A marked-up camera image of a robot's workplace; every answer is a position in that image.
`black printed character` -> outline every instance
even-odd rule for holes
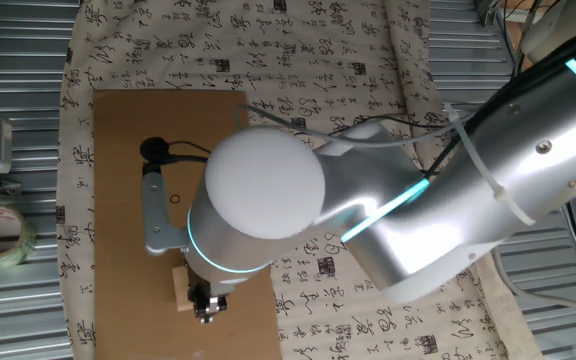
[[[286,0],[274,0],[274,5],[275,11],[279,11],[282,14],[285,14],[288,10],[288,7],[286,6]]]
[[[335,261],[332,256],[317,259],[317,265],[319,265],[320,274],[335,275]]]
[[[306,118],[290,118],[290,123],[295,130],[306,129]]]
[[[366,64],[350,63],[350,67],[355,70],[355,75],[366,75]]]
[[[217,72],[230,72],[230,60],[228,59],[215,59],[215,66],[217,66]]]
[[[66,52],[66,63],[72,65],[72,49],[68,47],[68,52]]]
[[[435,335],[420,336],[415,339],[417,345],[421,345],[424,348],[424,355],[434,354],[439,352],[437,348],[437,339]]]
[[[66,206],[57,206],[57,224],[66,223]]]

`corrugated metal surface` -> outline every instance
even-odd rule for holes
[[[509,79],[512,65],[501,31],[479,24],[471,0],[432,0],[431,6],[435,82],[458,111],[473,111]],[[0,269],[0,359],[72,356],[53,219],[59,88],[76,13],[76,0],[0,0],[0,113],[15,128],[10,178],[24,184],[16,206],[39,232],[37,250],[26,263]],[[576,245],[561,212],[501,249],[520,286],[576,300]],[[575,311],[518,302],[549,360],[576,358]]]
[[[76,0],[0,0],[0,113],[14,121],[15,204],[36,227],[36,250],[0,269],[0,359],[72,357],[59,290],[55,190],[59,89]]]

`clear tape roll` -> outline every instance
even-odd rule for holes
[[[17,237],[14,244],[0,251],[0,267],[15,266],[26,260],[37,242],[32,225],[13,207],[0,205],[0,239],[13,237]]]

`cardboard sheet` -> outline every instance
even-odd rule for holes
[[[243,92],[97,91],[95,139],[96,358],[129,360],[281,359],[269,272],[237,287],[228,311],[200,325],[177,312],[172,269],[182,255],[152,257],[144,249],[141,142],[152,136],[189,140],[208,149],[236,131],[233,111]],[[203,155],[184,145],[171,153]],[[170,220],[185,225],[203,164],[163,168]]]

